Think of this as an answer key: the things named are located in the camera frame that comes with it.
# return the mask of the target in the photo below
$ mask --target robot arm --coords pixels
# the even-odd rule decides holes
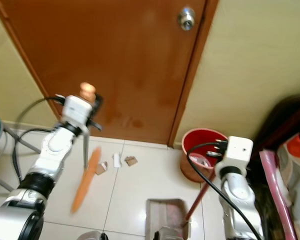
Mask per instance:
[[[248,218],[254,229],[263,236],[260,215],[255,208],[255,194],[246,180],[253,142],[230,136],[222,161],[215,165],[215,175],[221,179],[221,191]],[[227,240],[256,240],[257,237],[244,219],[222,198],[224,232]]]
[[[92,117],[101,100],[98,95],[94,104],[72,95],[65,99],[62,123],[44,138],[38,159],[0,207],[0,240],[39,239],[47,200],[62,174],[65,159],[76,138],[89,134],[88,125],[96,125]]]

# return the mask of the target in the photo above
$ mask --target cardboard piece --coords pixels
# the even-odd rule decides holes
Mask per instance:
[[[105,171],[107,171],[108,169],[108,163],[105,162],[101,162],[98,164],[98,166],[96,167],[95,173],[97,175],[103,174]]]
[[[138,162],[138,160],[134,156],[127,156],[124,161],[128,164],[129,167]]]

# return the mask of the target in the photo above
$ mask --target black cable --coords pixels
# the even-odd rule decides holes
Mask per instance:
[[[16,121],[15,121],[15,125],[14,125],[14,131],[15,131],[15,134],[18,135],[18,130],[19,130],[19,125],[20,125],[20,122],[22,120],[22,118],[30,111],[30,109],[32,109],[34,106],[36,106],[37,104],[39,103],[42,103],[44,101],[48,101],[48,100],[55,100],[55,101],[58,101],[58,102],[62,102],[64,100],[64,98],[60,97],[60,96],[49,96],[49,97],[44,97],[44,98],[41,98],[33,103],[31,103],[29,106],[27,106],[20,114],[19,116],[17,117]],[[19,179],[19,182],[21,183],[22,181],[22,177],[21,177],[21,174],[20,174],[20,170],[19,170],[19,165],[18,165],[18,157],[17,157],[17,150],[16,150],[16,145],[19,141],[20,137],[16,138],[14,140],[14,148],[13,148],[13,152],[12,152],[12,163],[13,163],[13,167],[14,167],[14,170],[15,170],[15,173]]]
[[[31,129],[28,129],[26,131],[24,131],[20,136],[19,136],[19,139],[21,139],[24,135],[26,135],[27,133],[30,133],[30,132],[44,132],[44,133],[51,133],[53,130],[51,129],[45,129],[45,128],[31,128]]]
[[[253,234],[256,236],[256,238],[258,240],[263,240],[259,233],[257,232],[257,230],[255,230],[254,226],[251,224],[251,222],[248,220],[248,218],[244,215],[244,213],[222,192],[220,191],[216,185],[214,185],[205,175],[203,175],[199,169],[196,167],[196,165],[192,162],[192,160],[190,159],[190,154],[201,147],[204,146],[208,146],[208,145],[215,145],[218,146],[219,143],[218,142],[207,142],[207,143],[202,143],[202,144],[198,144],[194,147],[192,147],[187,153],[186,153],[186,158],[188,159],[188,162],[190,163],[191,167],[196,171],[196,173],[213,189],[215,190],[220,197],[222,197],[245,221],[245,223],[249,226],[249,228],[251,229],[251,231],[253,232]]]

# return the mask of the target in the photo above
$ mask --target paper scrap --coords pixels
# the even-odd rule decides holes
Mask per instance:
[[[103,174],[105,171],[107,171],[108,169],[108,163],[105,162],[101,162],[98,164],[98,166],[96,167],[95,173],[97,175]]]
[[[134,156],[127,156],[124,161],[128,164],[129,167],[138,162],[138,160]]]
[[[120,153],[113,154],[113,166],[115,168],[121,168]]]

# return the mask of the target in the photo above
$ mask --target brown door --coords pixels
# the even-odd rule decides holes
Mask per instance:
[[[104,97],[95,136],[167,144],[205,0],[0,0],[0,15],[44,94]],[[183,30],[190,7],[195,25]]]

